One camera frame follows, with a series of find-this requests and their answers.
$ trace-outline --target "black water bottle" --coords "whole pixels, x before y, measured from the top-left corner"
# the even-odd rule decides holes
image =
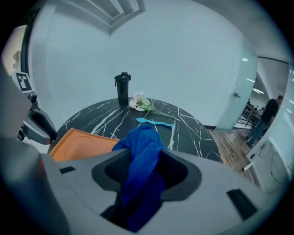
[[[128,105],[130,74],[128,74],[127,72],[122,72],[120,75],[116,76],[114,80],[115,86],[118,90],[119,104]]]

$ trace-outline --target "round table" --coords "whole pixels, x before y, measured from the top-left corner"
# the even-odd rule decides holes
[[[71,128],[120,140],[134,128],[148,124],[139,123],[136,118],[146,118],[169,124],[175,123],[174,128],[152,125],[159,132],[165,147],[221,162],[215,141],[196,118],[172,104],[149,100],[158,110],[174,118],[152,112],[138,112],[128,106],[120,106],[118,99],[102,101],[73,115],[58,130],[57,139],[50,145],[49,152]]]

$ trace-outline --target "blue towel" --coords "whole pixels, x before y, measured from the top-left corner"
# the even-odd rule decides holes
[[[128,229],[132,232],[137,232],[148,222],[161,205],[160,194],[165,187],[158,162],[163,147],[158,132],[151,125],[142,125],[130,131],[113,147],[113,150],[132,150],[129,175],[121,188],[123,207],[126,208],[129,202],[138,205],[137,210],[127,218]]]

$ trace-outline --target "white flower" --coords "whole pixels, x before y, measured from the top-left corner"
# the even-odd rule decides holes
[[[143,91],[136,92],[133,94],[133,100],[135,100],[137,102],[143,95],[144,95]]]
[[[140,108],[140,107],[137,107],[136,110],[137,110],[137,111],[140,111],[140,112],[144,112],[144,111],[145,111],[145,109]]]
[[[137,101],[134,100],[134,99],[131,99],[131,100],[129,101],[129,106],[130,106],[131,108],[136,109]]]

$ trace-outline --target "person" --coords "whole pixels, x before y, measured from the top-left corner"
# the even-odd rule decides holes
[[[262,115],[263,110],[264,110],[264,107],[262,107],[262,108],[258,111],[258,114],[259,114],[260,116]]]
[[[249,135],[245,137],[245,140],[249,140],[249,138],[252,137],[251,140],[247,143],[247,145],[250,148],[252,148],[252,145],[254,144],[255,140],[259,139],[262,136],[263,130],[268,128],[272,124],[282,101],[283,101],[282,95],[279,95],[276,100],[270,99],[268,101],[256,127],[252,129]]]

